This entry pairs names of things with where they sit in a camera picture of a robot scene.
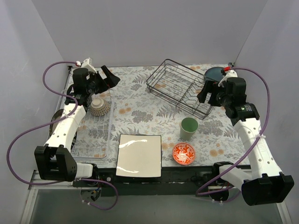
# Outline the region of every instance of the orange patterned bowl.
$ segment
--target orange patterned bowl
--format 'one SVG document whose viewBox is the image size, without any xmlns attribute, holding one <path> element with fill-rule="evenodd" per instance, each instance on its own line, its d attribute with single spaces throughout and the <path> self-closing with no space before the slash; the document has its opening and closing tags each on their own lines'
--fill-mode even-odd
<svg viewBox="0 0 299 224">
<path fill-rule="evenodd" d="M 172 156 L 181 165 L 189 165 L 195 160 L 194 148 L 185 142 L 180 142 L 173 147 Z"/>
</svg>

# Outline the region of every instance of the floral tablecloth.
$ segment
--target floral tablecloth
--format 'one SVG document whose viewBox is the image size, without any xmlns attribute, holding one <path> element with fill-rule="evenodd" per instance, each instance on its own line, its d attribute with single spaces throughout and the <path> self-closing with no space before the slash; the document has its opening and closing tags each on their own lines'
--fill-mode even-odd
<svg viewBox="0 0 299 224">
<path fill-rule="evenodd" d="M 200 64 L 189 67 L 204 74 L 207 69 L 214 66 L 227 65 Z M 121 133 L 161 135 L 162 166 L 180 166 L 172 158 L 172 148 L 182 142 L 179 137 L 181 120 L 192 115 L 149 93 L 145 81 L 156 68 L 152 66 L 109 68 L 121 81 L 114 88 L 114 120 L 107 156 L 92 161 L 98 167 L 116 167 Z M 224 108 L 214 108 L 204 120 L 195 119 L 199 123 L 199 128 L 188 143 L 196 150 L 196 159 L 190 166 L 213 165 L 219 161 L 235 162 L 245 153 L 242 141 L 226 117 Z M 248 159 L 241 164 L 249 164 Z"/>
</svg>

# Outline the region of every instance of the white square plate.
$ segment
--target white square plate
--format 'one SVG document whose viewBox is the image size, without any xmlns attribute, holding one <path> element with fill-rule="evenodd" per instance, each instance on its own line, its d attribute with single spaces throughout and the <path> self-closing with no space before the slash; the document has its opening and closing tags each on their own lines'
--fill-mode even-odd
<svg viewBox="0 0 299 224">
<path fill-rule="evenodd" d="M 116 175 L 161 176 L 161 136 L 121 134 Z"/>
</svg>

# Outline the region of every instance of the cup rim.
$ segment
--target cup rim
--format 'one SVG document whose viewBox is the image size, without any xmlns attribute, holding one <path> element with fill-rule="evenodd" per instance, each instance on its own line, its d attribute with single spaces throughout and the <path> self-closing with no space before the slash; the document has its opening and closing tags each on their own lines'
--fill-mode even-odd
<svg viewBox="0 0 299 224">
<path fill-rule="evenodd" d="M 196 121 L 196 123 L 197 123 L 197 128 L 196 128 L 196 130 L 195 130 L 194 132 L 189 132 L 189 131 L 186 131 L 186 130 L 182 127 L 182 122 L 183 122 L 183 120 L 185 120 L 185 119 L 186 119 L 186 118 L 182 119 L 182 121 L 181 121 L 181 123 L 180 123 L 181 128 L 184 130 L 184 132 L 187 132 L 187 133 L 195 133 L 195 132 L 198 130 L 198 126 L 199 126 L 197 120 L 194 119 L 194 118 L 192 118 L 193 120 Z"/>
</svg>

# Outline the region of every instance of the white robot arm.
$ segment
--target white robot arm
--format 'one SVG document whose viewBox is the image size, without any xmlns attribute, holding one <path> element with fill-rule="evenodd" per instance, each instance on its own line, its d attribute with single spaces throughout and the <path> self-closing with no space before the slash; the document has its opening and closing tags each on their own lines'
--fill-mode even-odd
<svg viewBox="0 0 299 224">
<path fill-rule="evenodd" d="M 34 154 L 41 179 L 73 181 L 93 176 L 96 165 L 75 162 L 71 147 L 77 128 L 91 103 L 91 96 L 115 87 L 120 81 L 106 66 L 101 69 L 104 75 L 96 71 L 88 58 L 83 61 L 81 68 L 73 71 L 74 84 L 67 90 L 67 95 L 74 97 L 78 106 L 73 114 L 58 122 L 44 146 L 36 147 Z M 67 98 L 61 116 L 67 116 L 75 106 L 75 101 Z"/>
<path fill-rule="evenodd" d="M 226 76 L 219 83 L 205 82 L 203 90 L 198 94 L 199 102 L 205 102 L 207 94 L 211 93 L 209 104 L 225 108 L 226 115 L 231 119 L 246 151 L 257 137 L 260 139 L 248 154 L 251 175 L 234 167 L 221 176 L 221 179 L 237 187 L 248 205 L 282 202 L 294 186 L 293 178 L 283 174 L 269 150 L 265 136 L 260 136 L 259 114 L 253 104 L 246 102 L 245 80 L 239 78 L 230 68 L 226 73 L 223 71 L 223 75 Z M 230 162 L 214 164 L 214 170 L 219 171 L 216 175 L 232 165 Z"/>
</svg>

